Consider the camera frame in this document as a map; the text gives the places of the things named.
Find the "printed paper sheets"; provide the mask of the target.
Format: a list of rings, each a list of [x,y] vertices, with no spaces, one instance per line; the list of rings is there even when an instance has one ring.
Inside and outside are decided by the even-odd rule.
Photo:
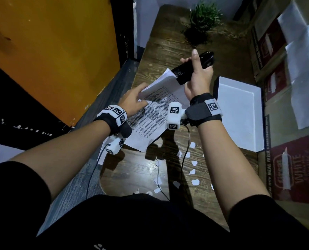
[[[132,134],[125,140],[125,145],[146,152],[148,146],[167,129],[169,103],[179,102],[186,109],[190,101],[185,95],[184,85],[177,82],[169,68],[139,94],[139,99],[147,101],[148,105],[127,120]]]

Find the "black wristband with marker cube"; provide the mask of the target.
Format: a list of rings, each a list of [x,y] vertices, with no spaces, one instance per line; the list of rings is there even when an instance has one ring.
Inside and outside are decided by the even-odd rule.
[[[118,105],[109,105],[99,112],[93,121],[105,121],[110,127],[110,136],[121,134],[128,138],[132,134],[132,128],[127,123],[127,112]]]

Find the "blank white paper sheet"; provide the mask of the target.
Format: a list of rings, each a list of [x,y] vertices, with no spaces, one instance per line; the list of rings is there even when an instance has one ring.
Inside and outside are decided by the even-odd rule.
[[[309,69],[294,80],[291,105],[298,129],[309,127]]]
[[[295,0],[290,1],[277,21],[288,44],[298,39],[308,27]]]
[[[303,33],[286,46],[286,57],[291,84],[309,70],[309,25]]]

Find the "black shirt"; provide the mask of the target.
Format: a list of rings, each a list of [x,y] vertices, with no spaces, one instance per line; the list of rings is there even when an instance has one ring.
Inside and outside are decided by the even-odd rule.
[[[37,236],[51,204],[28,166],[0,164],[0,249],[309,250],[309,230],[265,195],[233,206],[228,232],[200,211],[147,194],[95,195]]]

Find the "person's right forearm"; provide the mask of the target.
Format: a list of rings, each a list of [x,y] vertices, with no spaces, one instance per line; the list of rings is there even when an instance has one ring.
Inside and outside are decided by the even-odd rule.
[[[207,169],[226,222],[232,207],[253,195],[270,196],[243,152],[219,120],[198,126]]]

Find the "black wristband with marker tag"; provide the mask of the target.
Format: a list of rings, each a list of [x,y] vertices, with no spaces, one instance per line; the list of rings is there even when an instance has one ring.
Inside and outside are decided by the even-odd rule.
[[[210,93],[195,96],[185,114],[190,126],[198,127],[208,121],[222,121],[222,111],[217,100]]]

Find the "person's left hand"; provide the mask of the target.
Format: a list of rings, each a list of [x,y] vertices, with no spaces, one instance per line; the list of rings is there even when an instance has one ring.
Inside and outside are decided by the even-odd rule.
[[[136,101],[139,100],[139,94],[148,87],[147,83],[128,90],[119,100],[118,105],[126,111],[127,117],[131,118],[142,109],[136,109]]]

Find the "scattered white paper scraps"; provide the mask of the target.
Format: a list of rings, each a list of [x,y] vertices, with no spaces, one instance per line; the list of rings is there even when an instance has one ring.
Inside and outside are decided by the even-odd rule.
[[[202,185],[206,165],[199,147],[171,139],[158,139],[149,145],[145,160],[154,165],[153,195],[162,200],[193,200],[194,189]]]

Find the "white rectangular box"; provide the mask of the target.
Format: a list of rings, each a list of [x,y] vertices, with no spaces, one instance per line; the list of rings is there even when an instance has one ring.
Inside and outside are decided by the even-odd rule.
[[[261,88],[219,76],[213,92],[223,113],[223,125],[235,144],[248,151],[263,151]]]

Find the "green potted plant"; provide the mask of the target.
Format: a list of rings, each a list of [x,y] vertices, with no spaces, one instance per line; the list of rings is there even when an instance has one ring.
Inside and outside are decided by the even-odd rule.
[[[189,23],[182,30],[188,44],[196,47],[208,42],[208,32],[221,24],[223,13],[211,0],[200,0],[190,8]]]

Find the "black stapler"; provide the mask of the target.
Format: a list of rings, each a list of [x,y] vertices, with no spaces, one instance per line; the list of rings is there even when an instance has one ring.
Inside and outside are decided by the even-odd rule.
[[[206,51],[200,54],[200,62],[202,65],[202,69],[206,69],[214,64],[214,52]],[[185,62],[176,68],[172,69],[172,73],[176,76],[176,80],[180,85],[184,85],[185,83],[191,80],[191,76],[194,72],[194,68],[192,62]]]

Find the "large cardboard box red label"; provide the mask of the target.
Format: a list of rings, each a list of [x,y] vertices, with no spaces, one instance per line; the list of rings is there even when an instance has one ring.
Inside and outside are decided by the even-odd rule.
[[[264,138],[259,175],[270,195],[278,201],[309,204],[309,127],[298,129],[293,114],[268,113]]]

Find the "person's left forearm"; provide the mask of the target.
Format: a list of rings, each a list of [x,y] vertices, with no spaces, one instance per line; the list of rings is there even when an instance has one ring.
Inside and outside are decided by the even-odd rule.
[[[47,184],[51,200],[54,201],[109,136],[110,131],[105,121],[94,121],[24,151],[9,161],[22,163],[33,169]]]

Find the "person's right hand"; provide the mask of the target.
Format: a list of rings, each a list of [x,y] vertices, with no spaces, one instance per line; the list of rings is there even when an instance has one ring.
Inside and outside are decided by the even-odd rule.
[[[181,58],[180,62],[192,62],[191,57]],[[184,85],[184,92],[189,101],[195,96],[202,95],[204,93],[210,93],[211,79],[214,71],[213,66],[203,69],[200,73],[194,73],[191,76],[191,80]]]

